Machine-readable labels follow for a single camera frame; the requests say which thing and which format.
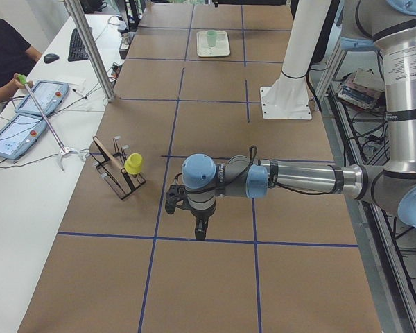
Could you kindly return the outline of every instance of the black keyboard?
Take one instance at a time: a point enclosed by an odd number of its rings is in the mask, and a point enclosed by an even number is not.
[[[72,30],[71,41],[69,43],[68,61],[79,61],[88,59],[88,55],[83,45],[78,30]]]

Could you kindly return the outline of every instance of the white plate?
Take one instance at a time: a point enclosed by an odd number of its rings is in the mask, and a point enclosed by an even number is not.
[[[197,33],[197,54],[199,57],[226,57],[229,56],[229,42],[226,31],[217,30],[216,45],[208,46],[207,32],[199,31]]]

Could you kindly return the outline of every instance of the white table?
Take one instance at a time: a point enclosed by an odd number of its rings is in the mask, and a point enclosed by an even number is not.
[[[119,56],[121,36],[116,26],[107,24],[109,18],[110,15],[87,15],[94,38],[103,31],[96,43],[106,69],[113,62],[122,63]],[[112,22],[117,22],[117,19],[112,18]],[[83,94],[97,84],[89,60],[67,61],[74,28],[74,22],[69,18],[45,52],[56,53],[60,59],[51,64],[40,60],[29,74],[29,80],[71,78],[77,83],[78,78],[86,79]],[[15,96],[21,94],[24,92],[17,92]],[[60,108],[78,98],[70,89]],[[105,104],[105,95],[99,89],[87,100],[51,117],[51,123],[65,146],[77,149],[89,147],[101,122]],[[10,119],[14,114],[10,104],[1,116]],[[6,120],[0,119],[0,128],[6,123]],[[16,165],[58,152],[56,141],[46,129]],[[75,154],[64,157],[62,163],[64,172],[56,164],[55,157],[21,168],[0,169],[0,333],[17,331],[83,167],[83,162]],[[12,161],[0,164],[1,167],[10,165],[13,165]]]

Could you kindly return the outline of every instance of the blue tablet device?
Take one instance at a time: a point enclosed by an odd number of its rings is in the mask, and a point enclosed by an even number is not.
[[[37,141],[45,128],[42,117],[16,114],[0,130],[0,157],[16,160]]]
[[[55,81],[37,81],[31,89],[46,116],[57,109],[63,98],[68,94],[67,83]],[[40,114],[31,96],[27,95],[15,109],[16,113]]]

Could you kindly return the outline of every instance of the reacher grabber tool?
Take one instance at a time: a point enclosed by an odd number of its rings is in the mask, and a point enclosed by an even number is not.
[[[62,166],[62,157],[68,153],[77,153],[80,159],[84,162],[85,158],[83,157],[83,154],[80,151],[74,148],[64,146],[62,140],[60,140],[57,132],[54,130],[54,127],[49,122],[48,117],[43,113],[43,109],[40,106],[38,100],[35,98],[33,91],[29,87],[28,82],[26,81],[25,75],[20,74],[18,78],[19,78],[20,83],[25,86],[26,90],[28,90],[29,96],[31,96],[31,98],[33,99],[35,106],[37,106],[37,109],[40,112],[40,115],[42,116],[43,120],[45,120],[46,124],[48,125],[49,130],[51,131],[51,133],[53,133],[54,139],[56,140],[58,146],[60,147],[60,152],[58,153],[58,156],[57,156],[57,164],[62,169],[62,171],[64,171],[63,166]]]

